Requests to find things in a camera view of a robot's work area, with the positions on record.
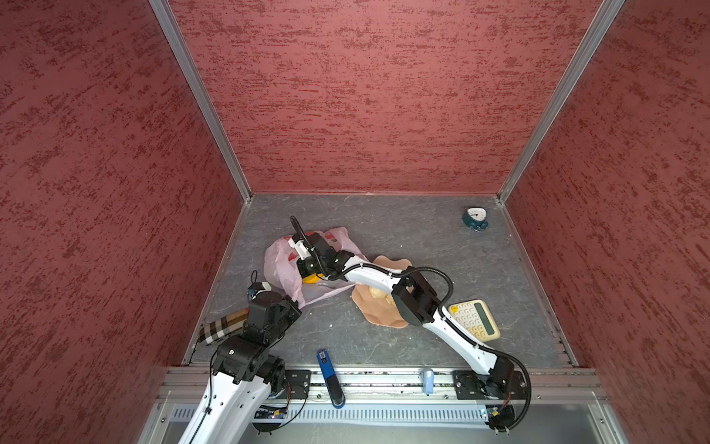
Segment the yellow fake banana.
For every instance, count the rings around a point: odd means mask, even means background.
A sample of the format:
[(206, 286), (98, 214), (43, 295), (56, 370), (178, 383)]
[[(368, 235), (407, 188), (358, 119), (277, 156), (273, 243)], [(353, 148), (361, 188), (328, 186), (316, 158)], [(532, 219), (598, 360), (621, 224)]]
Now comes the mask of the yellow fake banana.
[(322, 274), (314, 273), (308, 277), (304, 277), (302, 279), (302, 283), (307, 284), (307, 285), (315, 285), (323, 279), (324, 279), (324, 276)]

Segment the pink translucent plastic bag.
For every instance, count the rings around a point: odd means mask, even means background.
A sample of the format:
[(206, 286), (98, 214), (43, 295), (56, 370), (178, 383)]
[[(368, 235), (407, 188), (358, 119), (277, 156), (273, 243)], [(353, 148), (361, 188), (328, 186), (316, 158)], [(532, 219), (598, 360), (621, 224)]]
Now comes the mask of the pink translucent plastic bag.
[(290, 236), (280, 238), (266, 249), (264, 275), (272, 287), (283, 290), (301, 309), (342, 293), (352, 294), (354, 290), (371, 292), (368, 286), (341, 280), (304, 283), (297, 268), (299, 258), (296, 250), (290, 246)]

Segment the beige fake ginger root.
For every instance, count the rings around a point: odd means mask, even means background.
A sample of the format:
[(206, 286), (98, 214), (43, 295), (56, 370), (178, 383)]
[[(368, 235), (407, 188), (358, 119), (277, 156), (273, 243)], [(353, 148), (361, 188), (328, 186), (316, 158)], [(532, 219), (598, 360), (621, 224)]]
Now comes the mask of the beige fake ginger root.
[(382, 290), (379, 290), (375, 287), (370, 287), (368, 290), (369, 294), (371, 294), (373, 299), (377, 301), (387, 302), (389, 305), (395, 305), (394, 299), (391, 294), (383, 292)]

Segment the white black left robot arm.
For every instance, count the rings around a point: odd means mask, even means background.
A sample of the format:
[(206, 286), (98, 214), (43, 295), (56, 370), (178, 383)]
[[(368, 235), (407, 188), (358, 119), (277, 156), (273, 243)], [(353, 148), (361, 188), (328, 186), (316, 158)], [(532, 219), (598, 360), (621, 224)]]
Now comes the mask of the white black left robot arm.
[(285, 363), (271, 348), (301, 316), (290, 297), (263, 290), (251, 299), (240, 333), (224, 340), (182, 443), (237, 443), (267, 398), (285, 385)]

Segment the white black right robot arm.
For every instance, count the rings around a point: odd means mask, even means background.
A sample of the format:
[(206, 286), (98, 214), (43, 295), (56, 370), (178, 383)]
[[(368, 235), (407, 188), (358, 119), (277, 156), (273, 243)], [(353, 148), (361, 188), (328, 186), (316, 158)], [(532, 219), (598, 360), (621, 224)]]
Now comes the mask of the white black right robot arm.
[(460, 355), (480, 380), (487, 399), (508, 397), (515, 364), (466, 331), (447, 310), (454, 285), (444, 272), (421, 266), (404, 270), (385, 268), (346, 251), (336, 251), (317, 233), (295, 234), (288, 240), (296, 250), (299, 267), (327, 281), (343, 280), (369, 286), (391, 296), (399, 315), (414, 327), (423, 327)]

